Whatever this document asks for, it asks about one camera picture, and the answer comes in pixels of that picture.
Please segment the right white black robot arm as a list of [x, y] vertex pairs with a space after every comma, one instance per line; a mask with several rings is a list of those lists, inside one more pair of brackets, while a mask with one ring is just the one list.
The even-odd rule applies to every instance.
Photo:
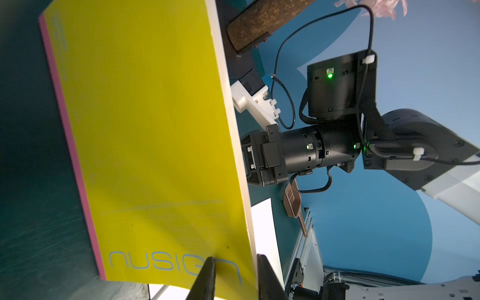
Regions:
[[317, 168], [350, 173], [357, 158], [415, 191], [442, 201], [471, 221], [480, 220], [480, 150], [413, 109], [380, 115], [378, 60], [360, 51], [307, 67], [300, 108], [304, 127], [282, 132], [275, 121], [241, 140], [247, 181], [268, 186], [293, 182]]

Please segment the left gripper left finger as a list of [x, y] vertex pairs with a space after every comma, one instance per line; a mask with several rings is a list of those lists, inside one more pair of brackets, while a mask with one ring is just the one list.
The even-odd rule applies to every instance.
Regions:
[[188, 293], [186, 300], [214, 300], [216, 282], [216, 260], [208, 257]]

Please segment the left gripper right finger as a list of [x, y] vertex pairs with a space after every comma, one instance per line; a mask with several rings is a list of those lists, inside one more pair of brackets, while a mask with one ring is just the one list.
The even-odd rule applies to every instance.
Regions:
[[263, 254], [257, 255], [259, 300], [288, 300], [284, 287]]

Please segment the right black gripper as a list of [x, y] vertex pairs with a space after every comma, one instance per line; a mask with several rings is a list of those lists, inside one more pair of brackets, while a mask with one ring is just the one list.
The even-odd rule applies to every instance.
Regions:
[[360, 155], [355, 124], [335, 121], [280, 132], [273, 124], [241, 138], [247, 182], [257, 186], [285, 183], [293, 174], [340, 166], [347, 173]]

